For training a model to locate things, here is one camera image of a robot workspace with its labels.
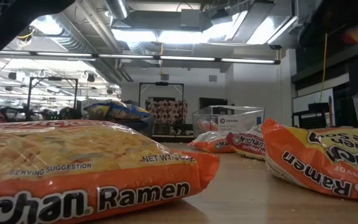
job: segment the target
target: patterned fabric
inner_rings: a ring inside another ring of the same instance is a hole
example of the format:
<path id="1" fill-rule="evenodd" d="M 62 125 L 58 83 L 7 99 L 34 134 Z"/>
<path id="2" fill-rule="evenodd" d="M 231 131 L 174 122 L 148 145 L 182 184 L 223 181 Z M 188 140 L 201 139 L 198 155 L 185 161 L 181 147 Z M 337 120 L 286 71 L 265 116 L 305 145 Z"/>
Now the patterned fabric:
<path id="1" fill-rule="evenodd" d="M 186 121 L 187 101 L 185 100 L 183 104 L 184 107 L 182 107 L 182 101 L 146 101 L 146 110 L 155 117 L 156 123 L 182 124 Z"/>

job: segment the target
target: table surface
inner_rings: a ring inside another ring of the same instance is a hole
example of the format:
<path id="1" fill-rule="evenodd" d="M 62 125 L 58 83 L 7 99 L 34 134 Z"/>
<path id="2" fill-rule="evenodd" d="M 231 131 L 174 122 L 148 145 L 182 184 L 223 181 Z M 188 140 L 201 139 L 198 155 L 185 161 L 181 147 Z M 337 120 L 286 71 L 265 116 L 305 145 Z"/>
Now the table surface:
<path id="1" fill-rule="evenodd" d="M 185 144 L 165 144 L 189 150 Z M 265 163 L 220 154 L 220 167 L 198 195 L 117 215 L 107 223 L 358 223 L 358 201 L 298 187 L 270 175 Z"/>

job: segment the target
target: wooden table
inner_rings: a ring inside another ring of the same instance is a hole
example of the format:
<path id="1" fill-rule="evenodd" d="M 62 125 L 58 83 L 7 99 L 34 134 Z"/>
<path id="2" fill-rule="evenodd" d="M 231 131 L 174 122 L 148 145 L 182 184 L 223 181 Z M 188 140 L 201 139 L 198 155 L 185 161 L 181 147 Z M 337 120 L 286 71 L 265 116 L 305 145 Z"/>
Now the wooden table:
<path id="1" fill-rule="evenodd" d="M 166 145 L 188 150 L 185 144 Z M 215 179 L 200 194 L 92 223 L 358 223 L 358 201 L 280 180 L 262 161 L 237 154 L 220 158 Z"/>

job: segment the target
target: desk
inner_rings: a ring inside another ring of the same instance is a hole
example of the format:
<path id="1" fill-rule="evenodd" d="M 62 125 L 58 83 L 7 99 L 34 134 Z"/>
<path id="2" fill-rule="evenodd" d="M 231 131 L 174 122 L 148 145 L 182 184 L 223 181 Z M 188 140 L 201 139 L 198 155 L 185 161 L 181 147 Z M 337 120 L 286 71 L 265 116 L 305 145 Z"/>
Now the desk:
<path id="1" fill-rule="evenodd" d="M 189 150 L 185 144 L 166 144 Z M 271 176 L 262 161 L 220 154 L 214 180 L 198 195 L 118 215 L 110 223 L 358 223 L 358 201 L 319 194 Z"/>

